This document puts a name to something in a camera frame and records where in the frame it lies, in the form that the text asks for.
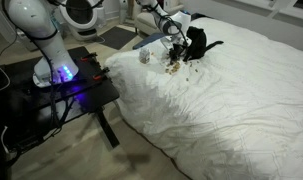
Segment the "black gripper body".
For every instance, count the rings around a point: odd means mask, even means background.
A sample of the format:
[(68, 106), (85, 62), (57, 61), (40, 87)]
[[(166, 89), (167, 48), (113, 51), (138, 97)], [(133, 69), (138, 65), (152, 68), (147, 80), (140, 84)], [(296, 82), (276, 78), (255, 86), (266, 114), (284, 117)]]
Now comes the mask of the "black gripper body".
[(170, 64), (173, 64), (180, 59), (184, 51), (184, 46), (179, 44), (174, 44), (169, 50)]

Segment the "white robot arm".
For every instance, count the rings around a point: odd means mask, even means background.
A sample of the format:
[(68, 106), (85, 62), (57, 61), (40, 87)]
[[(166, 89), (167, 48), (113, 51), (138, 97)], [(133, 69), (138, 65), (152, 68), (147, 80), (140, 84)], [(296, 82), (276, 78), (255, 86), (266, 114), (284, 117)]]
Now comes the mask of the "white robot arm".
[[(186, 32), (191, 16), (179, 11), (173, 15), (163, 10), (157, 0), (135, 0), (154, 17), (162, 33), (171, 36), (171, 45), (191, 43)], [(43, 57), (34, 66), (33, 82), (40, 88), (70, 82), (79, 68), (65, 49), (62, 36), (54, 25), (46, 5), (40, 0), (2, 0), (5, 15), (41, 51)]]

